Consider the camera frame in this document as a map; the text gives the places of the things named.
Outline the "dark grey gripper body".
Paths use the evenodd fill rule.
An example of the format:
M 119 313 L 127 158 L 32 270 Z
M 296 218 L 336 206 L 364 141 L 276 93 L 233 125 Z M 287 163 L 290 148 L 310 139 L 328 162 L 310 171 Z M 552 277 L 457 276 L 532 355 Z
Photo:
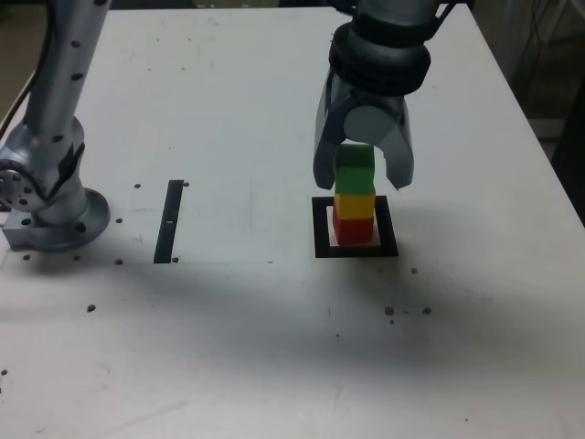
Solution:
M 389 115 L 400 127 L 406 125 L 409 118 L 408 106 L 403 96 L 378 95 L 358 88 L 353 88 L 350 94 L 358 104 L 374 106 Z

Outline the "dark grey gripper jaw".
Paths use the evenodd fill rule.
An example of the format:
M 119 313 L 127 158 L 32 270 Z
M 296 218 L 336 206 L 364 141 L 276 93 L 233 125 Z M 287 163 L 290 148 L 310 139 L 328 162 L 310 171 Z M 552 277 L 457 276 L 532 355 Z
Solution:
M 335 183 L 335 155 L 346 139 L 344 123 L 352 103 L 350 86 L 329 72 L 315 118 L 313 173 L 319 188 L 331 189 Z

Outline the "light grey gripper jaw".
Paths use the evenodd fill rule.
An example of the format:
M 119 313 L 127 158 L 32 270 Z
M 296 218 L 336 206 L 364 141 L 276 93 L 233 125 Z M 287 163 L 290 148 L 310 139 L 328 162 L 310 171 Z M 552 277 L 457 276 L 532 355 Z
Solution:
M 344 132 L 347 139 L 375 146 L 382 152 L 386 178 L 395 189 L 412 183 L 414 154 L 405 102 L 396 112 L 373 105 L 358 106 L 346 115 Z

